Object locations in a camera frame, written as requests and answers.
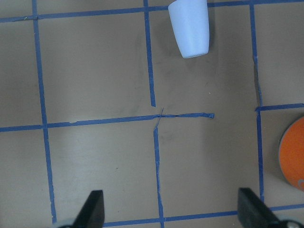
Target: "orange plate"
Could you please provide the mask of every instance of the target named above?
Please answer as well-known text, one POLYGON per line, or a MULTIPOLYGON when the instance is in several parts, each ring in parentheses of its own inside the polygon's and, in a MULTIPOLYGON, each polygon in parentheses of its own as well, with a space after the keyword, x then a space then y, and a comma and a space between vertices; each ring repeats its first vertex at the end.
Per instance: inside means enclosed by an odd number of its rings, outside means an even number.
POLYGON ((284 133, 279 160, 288 182, 304 191, 304 117, 294 122, 284 133))

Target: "light blue cup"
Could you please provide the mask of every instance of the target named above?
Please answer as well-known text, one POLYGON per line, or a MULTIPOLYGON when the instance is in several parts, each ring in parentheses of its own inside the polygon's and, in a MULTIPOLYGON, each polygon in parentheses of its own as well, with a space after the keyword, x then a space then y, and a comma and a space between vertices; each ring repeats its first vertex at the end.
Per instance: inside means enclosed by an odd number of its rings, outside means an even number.
POLYGON ((209 51, 207 0, 177 0, 169 5, 168 10, 183 58, 207 54, 209 51))

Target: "orange round object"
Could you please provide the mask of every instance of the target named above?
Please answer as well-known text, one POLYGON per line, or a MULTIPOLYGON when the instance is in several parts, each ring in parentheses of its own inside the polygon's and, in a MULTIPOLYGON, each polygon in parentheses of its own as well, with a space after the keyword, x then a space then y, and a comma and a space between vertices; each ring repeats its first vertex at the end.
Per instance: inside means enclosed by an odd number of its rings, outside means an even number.
POLYGON ((279 160, 288 182, 304 191, 304 117, 294 122, 284 133, 279 160))

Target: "vertical tape strip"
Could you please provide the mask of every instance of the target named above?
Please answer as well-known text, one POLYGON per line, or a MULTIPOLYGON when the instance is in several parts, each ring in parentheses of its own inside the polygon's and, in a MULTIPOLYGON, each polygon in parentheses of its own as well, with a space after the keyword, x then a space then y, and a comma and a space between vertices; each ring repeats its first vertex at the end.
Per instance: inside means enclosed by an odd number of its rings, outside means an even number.
POLYGON ((156 107, 155 93, 154 93, 154 79, 153 79, 153 66, 152 66, 152 51, 151 51, 151 37, 150 37, 150 21, 149 21, 149 5, 148 0, 143 0, 144 11, 144 26, 146 30, 146 46, 147 46, 147 61, 148 61, 148 74, 149 74, 149 87, 151 106, 156 107))
POLYGON ((250 27, 251 27, 251 41, 252 41, 252 54, 254 61, 254 76, 256 91, 258 95, 259 106, 263 106, 262 90, 260 82, 258 80, 258 57, 257 57, 257 36, 256 36, 256 19, 255 19, 255 8, 254 0, 250 1, 249 10, 250 10, 250 27))
MULTIPOLYGON (((37 17, 37 2, 36 0, 32 0, 32 10, 34 17, 37 17)), ((40 40, 39 40, 39 26, 38 20, 33 20, 34 25, 34 36, 35 36, 35 48, 36 48, 36 62, 37 62, 37 73, 38 73, 38 83, 39 83, 39 94, 40 94, 40 107, 41 107, 41 117, 42 117, 42 125, 43 125, 43 137, 44 137, 44 146, 46 152, 46 163, 47 163, 47 180, 48 180, 48 190, 49 190, 49 198, 51 202, 51 213, 52 213, 52 222, 55 223, 56 218, 56 210, 55 210, 55 201, 54 201, 54 187, 53 187, 53 175, 52 175, 52 167, 51 167, 51 156, 48 142, 48 121, 47 121, 47 113, 44 99, 44 86, 42 79, 42 62, 41 62, 41 52, 40 52, 40 40)))
POLYGON ((257 151, 258 151, 258 172, 260 185, 260 199, 264 202, 264 173, 263 173, 263 149, 262 149, 262 123, 261 113, 258 111, 256 116, 257 130, 257 151))
POLYGON ((162 207, 162 201, 161 201, 162 197, 161 197, 161 183, 160 183, 160 150, 159 150, 159 143, 158 143, 158 127, 156 127, 154 129, 153 136, 154 136, 158 212, 159 212, 160 221, 161 221, 161 228, 164 228, 163 207, 162 207))

